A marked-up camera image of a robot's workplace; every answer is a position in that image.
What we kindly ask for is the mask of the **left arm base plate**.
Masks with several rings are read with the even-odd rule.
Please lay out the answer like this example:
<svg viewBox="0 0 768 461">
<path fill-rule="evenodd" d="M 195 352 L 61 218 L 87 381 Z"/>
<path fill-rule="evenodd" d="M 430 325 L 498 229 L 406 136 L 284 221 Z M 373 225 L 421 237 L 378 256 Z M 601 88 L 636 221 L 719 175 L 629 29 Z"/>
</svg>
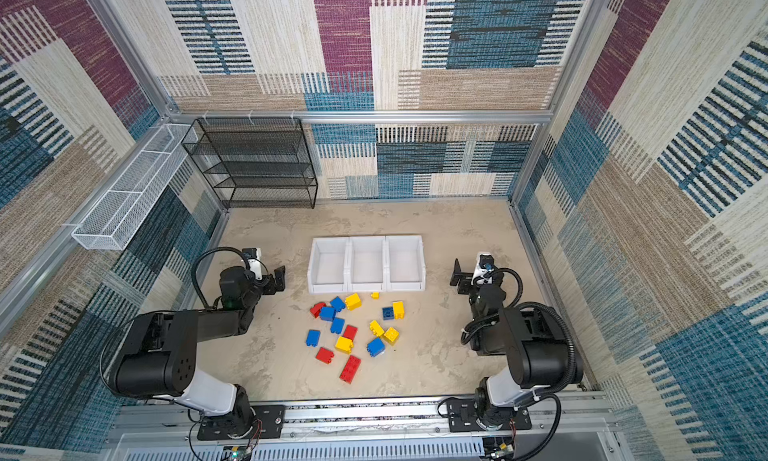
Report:
<svg viewBox="0 0 768 461">
<path fill-rule="evenodd" d="M 227 441 L 277 439 L 283 429 L 285 405 L 252 405 L 244 414 L 204 417 L 196 439 Z"/>
</svg>

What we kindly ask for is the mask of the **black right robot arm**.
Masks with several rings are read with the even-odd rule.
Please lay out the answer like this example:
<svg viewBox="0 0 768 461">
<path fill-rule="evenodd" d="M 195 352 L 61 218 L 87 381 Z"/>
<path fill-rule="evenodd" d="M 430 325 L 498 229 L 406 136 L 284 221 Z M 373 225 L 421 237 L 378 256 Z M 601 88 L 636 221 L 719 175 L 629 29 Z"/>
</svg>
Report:
<svg viewBox="0 0 768 461">
<path fill-rule="evenodd" d="M 455 260 L 449 284 L 468 297 L 472 314 L 460 342 L 479 356 L 506 359 L 506 367 L 483 378 L 473 395 L 479 428 L 502 429 L 535 402 L 582 381 L 583 359 L 567 323 L 554 308 L 522 299 L 517 271 L 481 253 L 471 272 Z"/>
</svg>

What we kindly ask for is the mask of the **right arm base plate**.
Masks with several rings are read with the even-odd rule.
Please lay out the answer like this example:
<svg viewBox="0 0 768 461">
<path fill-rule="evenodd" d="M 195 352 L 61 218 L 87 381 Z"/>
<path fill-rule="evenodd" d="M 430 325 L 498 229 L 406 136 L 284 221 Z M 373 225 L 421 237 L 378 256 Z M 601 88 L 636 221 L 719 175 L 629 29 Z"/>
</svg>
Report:
<svg viewBox="0 0 768 461">
<path fill-rule="evenodd" d="M 448 420 L 451 432 L 530 430 L 527 411 L 482 404 L 473 398 L 446 397 L 437 406 L 438 414 Z"/>
</svg>

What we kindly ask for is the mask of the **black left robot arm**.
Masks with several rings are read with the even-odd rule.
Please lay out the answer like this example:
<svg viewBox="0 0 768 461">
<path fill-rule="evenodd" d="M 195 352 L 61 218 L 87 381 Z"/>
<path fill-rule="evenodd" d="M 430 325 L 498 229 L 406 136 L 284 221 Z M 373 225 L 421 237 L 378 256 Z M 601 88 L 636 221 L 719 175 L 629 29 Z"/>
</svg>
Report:
<svg viewBox="0 0 768 461">
<path fill-rule="evenodd" d="M 139 315 L 106 372 L 107 386 L 119 396 L 159 398 L 199 412 L 202 439 L 252 434 L 257 418 L 245 388 L 199 368 L 197 348 L 246 334 L 260 298 L 285 289 L 285 274 L 280 266 L 256 279 L 244 267 L 233 266 L 220 273 L 217 308 Z"/>
</svg>

